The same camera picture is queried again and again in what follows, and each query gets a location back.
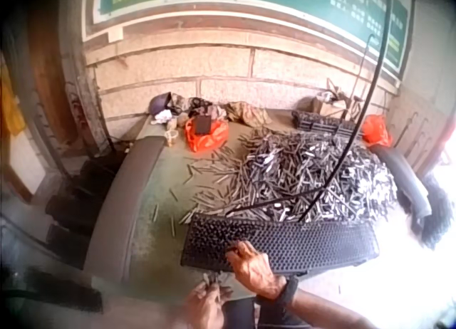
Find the plastic mesh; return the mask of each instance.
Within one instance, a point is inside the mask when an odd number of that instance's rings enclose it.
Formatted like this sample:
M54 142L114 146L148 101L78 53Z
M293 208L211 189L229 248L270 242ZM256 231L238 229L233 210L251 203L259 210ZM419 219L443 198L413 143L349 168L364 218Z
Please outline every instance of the plastic mesh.
M232 271L224 254L234 241L249 240L269 256L274 273L325 271L358 265L378 256L370 224L265 222L195 214L181 264Z

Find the human hand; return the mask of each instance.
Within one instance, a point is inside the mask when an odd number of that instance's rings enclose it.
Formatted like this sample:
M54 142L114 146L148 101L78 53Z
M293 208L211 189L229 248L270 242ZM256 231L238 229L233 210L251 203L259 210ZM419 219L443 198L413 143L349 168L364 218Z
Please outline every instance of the human hand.
M230 288L211 286L203 281L190 292L187 298L187 317L193 329L222 329L223 304L229 299Z
M236 249L226 254L236 279L257 295L269 299L279 297L285 287L286 279L272 273L268 255L259 253L248 241L238 242Z

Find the brick wall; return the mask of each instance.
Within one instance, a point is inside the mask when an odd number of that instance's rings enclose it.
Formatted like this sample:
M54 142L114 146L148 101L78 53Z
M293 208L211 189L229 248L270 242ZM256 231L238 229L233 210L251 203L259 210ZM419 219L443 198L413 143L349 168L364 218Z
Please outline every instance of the brick wall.
M85 52L111 135L122 137L150 99L172 91L215 103L247 101L293 109L326 89L328 78L350 94L359 66L324 48L280 36L233 30L182 30L129 36ZM363 69L355 95L364 98ZM381 80L370 113L383 113L397 90Z

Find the bag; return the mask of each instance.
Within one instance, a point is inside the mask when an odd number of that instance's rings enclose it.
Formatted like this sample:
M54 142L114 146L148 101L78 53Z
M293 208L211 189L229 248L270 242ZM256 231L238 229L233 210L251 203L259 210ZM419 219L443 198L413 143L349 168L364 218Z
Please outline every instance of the bag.
M388 134L383 115L368 115L363 123L363 139L368 146L380 144L390 147L393 138Z
M193 126L193 118L185 124L185 136L188 145L193 152L217 149L228 139L228 122L216 120L211 124L211 132L208 135L196 135Z

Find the black wristband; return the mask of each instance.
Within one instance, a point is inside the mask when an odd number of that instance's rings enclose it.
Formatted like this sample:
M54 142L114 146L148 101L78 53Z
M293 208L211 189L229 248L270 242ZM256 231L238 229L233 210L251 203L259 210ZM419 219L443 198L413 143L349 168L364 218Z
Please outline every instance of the black wristband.
M290 277L285 284L284 289L280 292L279 297L276 299L268 299L263 296L257 296L260 305L262 302L273 303L277 306L287 306L294 297L296 290L298 289L299 280L297 277Z

